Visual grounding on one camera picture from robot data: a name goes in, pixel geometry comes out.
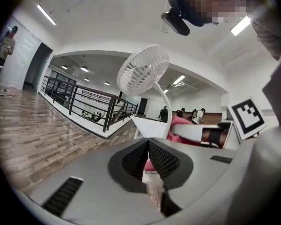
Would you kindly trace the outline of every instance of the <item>white fan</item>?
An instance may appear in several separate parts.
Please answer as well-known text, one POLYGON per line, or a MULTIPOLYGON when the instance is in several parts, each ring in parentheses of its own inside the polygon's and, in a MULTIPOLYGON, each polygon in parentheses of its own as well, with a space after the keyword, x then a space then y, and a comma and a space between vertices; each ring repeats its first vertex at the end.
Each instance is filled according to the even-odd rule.
POLYGON ((117 85, 127 96, 137 96, 155 88, 168 107, 168 122, 163 138, 167 138, 172 112, 170 102, 157 83, 169 66, 168 54, 157 44, 149 44, 131 54, 124 62, 117 76, 117 85))

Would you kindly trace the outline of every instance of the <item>fan head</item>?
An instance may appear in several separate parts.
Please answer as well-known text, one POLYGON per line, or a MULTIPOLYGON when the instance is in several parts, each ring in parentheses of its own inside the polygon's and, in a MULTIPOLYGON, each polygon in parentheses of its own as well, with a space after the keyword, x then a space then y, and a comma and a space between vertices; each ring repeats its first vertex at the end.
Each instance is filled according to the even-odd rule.
POLYGON ((169 56, 160 45, 149 44, 131 54, 117 76, 117 85, 127 96, 152 88, 169 67, 169 56))

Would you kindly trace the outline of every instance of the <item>pink cloth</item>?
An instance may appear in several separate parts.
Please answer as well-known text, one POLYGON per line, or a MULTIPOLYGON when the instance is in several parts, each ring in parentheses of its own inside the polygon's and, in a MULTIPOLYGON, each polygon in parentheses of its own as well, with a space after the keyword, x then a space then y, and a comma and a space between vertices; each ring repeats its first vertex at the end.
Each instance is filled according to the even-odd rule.
MULTIPOLYGON (((194 146, 199 146, 200 145, 199 143, 189 141, 189 140, 184 139, 184 138, 182 138, 182 137, 180 137, 178 135, 173 135, 171 130, 172 130, 172 127, 175 124, 192 124, 192 123, 189 120, 186 120, 184 118, 180 118, 178 116, 174 116, 173 120, 172 120, 172 123, 170 124, 170 130, 169 130, 169 134, 168 134, 167 140, 173 141, 173 142, 176 142, 176 143, 184 143, 184 144, 189 144, 189 145, 194 145, 194 146)), ((144 169, 147 172, 155 172, 156 171, 155 168, 153 167, 151 161, 148 161, 146 163, 144 169)))

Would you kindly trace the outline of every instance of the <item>black metal railing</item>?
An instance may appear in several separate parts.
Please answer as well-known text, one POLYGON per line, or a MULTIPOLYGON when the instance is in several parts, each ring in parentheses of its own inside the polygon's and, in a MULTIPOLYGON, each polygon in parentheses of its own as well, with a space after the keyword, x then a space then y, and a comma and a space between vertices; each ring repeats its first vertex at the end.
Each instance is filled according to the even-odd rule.
POLYGON ((103 132, 135 114, 138 107, 116 95, 48 76, 44 77, 41 90, 53 103, 56 101, 68 109, 70 115, 74 113, 102 126, 103 132))

